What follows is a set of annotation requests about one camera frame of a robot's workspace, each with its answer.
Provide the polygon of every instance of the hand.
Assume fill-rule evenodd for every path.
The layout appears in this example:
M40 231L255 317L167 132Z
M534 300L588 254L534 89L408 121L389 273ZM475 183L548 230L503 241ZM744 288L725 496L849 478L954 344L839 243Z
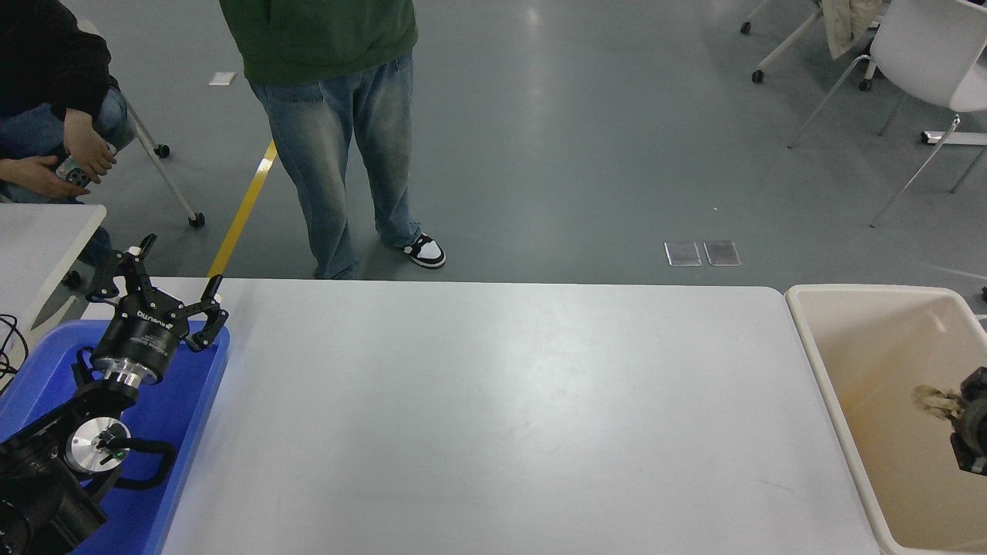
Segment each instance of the hand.
M0 160L0 181L19 185L48 198L72 198L89 191L72 185L51 171L57 156L32 156L20 160Z
M86 172L93 183L100 183L114 166L116 159L110 153L107 142L93 129L93 117L85 112L65 111L65 152Z

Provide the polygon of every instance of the black cable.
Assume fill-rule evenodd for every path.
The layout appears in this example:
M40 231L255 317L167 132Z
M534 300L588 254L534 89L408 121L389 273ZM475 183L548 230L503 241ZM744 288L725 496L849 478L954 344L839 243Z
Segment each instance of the black cable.
M30 350L28 349L28 340L25 339L24 334L17 329L17 316L14 316L13 314L0 314L0 322L3 322L8 328L10 328L10 331L7 332L7 336L4 337L3 343L0 344L0 377L3 377L8 374L17 374L19 370L19 368L14 367L10 363L10 355L7 354L7 346L10 345L11 339L13 339L16 335L17 338L21 340L21 345L24 347L24 359L28 358ZM0 395L7 391L7 388L10 387L11 381L13 380L8 380L3 387L0 387Z

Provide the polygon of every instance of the plastic bin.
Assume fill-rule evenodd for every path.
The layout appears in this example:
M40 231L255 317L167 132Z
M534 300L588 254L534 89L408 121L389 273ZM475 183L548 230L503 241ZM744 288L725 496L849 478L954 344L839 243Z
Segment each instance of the plastic bin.
M878 544L889 554L987 553L987 477L963 472L948 422L912 389L959 389L987 335L953 291L798 285L785 295Z
M94 347L107 324L101 320L67 322L41 339L10 389L0 397L0 439L16 433L75 393L71 364L76 352ZM198 331L202 322L190 322L190 327ZM111 490L100 503L109 521L83 541L73 555L161 552L226 367L229 341L229 332L223 329L212 347L201 353L192 353L181 344L165 379L140 388L137 404L127 409L121 419L135 437L163 439L177 447L175 466L168 480L156 488ZM146 478L154 473L158 460L155 455L131 453L123 462L123 476Z

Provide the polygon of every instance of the black and white sneaker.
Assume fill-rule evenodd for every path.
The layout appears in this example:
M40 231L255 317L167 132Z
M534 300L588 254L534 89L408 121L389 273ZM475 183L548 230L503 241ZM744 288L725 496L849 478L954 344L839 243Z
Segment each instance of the black and white sneaker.
M442 268L445 264L445 253L434 239L422 233L416 241L405 247L405 254L412 262L426 268Z

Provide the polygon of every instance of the beige bin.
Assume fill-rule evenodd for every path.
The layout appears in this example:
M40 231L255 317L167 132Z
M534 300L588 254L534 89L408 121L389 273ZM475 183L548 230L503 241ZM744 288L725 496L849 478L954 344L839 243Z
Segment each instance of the beige bin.
M960 471L948 422L912 389L959 389L987 335L955 292L797 285L785 295L874 536L889 554L987 553L987 476Z

